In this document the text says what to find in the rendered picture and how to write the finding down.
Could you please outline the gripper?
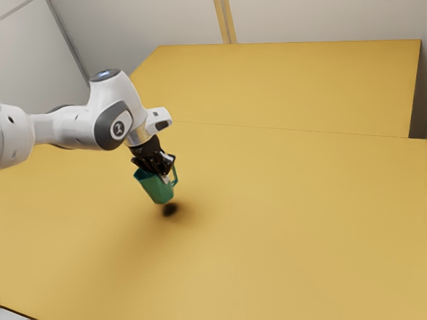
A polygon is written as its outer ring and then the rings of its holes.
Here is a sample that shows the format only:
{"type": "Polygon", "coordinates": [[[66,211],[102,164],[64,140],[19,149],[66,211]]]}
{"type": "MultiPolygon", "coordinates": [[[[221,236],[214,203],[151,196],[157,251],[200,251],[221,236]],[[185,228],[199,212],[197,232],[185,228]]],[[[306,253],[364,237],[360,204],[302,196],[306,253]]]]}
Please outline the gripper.
{"type": "Polygon", "coordinates": [[[129,150],[133,155],[132,163],[144,171],[160,175],[159,178],[164,184],[170,184],[168,173],[175,163],[175,155],[166,153],[158,138],[151,138],[141,145],[130,147],[129,150]]]}

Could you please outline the teal faceted mug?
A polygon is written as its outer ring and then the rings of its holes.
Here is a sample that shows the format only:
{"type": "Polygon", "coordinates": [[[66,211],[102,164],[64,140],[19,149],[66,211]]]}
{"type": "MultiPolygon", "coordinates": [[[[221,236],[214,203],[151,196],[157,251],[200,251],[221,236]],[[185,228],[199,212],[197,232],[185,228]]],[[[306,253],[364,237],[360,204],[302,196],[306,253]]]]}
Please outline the teal faceted mug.
{"type": "Polygon", "coordinates": [[[137,169],[133,177],[139,182],[155,204],[163,205],[173,199],[174,187],[178,183],[175,166],[172,167],[171,172],[173,179],[167,185],[162,182],[159,175],[144,171],[143,169],[137,169]]]}

